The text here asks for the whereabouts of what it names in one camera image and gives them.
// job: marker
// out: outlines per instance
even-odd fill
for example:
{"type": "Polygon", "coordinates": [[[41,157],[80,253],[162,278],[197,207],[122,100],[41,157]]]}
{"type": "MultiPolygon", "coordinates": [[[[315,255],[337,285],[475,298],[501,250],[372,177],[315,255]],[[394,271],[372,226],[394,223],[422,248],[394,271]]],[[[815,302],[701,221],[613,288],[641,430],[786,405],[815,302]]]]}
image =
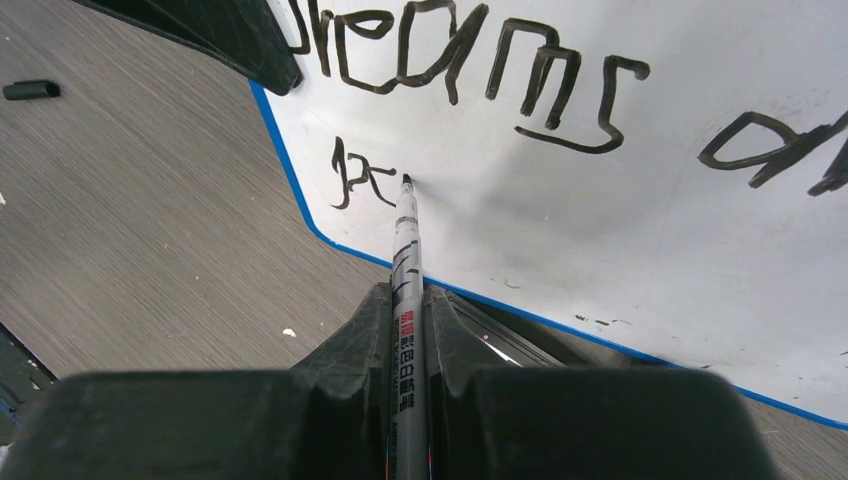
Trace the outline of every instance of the marker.
{"type": "Polygon", "coordinates": [[[397,201],[392,259],[392,422],[389,431],[389,478],[427,480],[426,376],[421,302],[421,237],[412,179],[403,176],[397,201]]]}

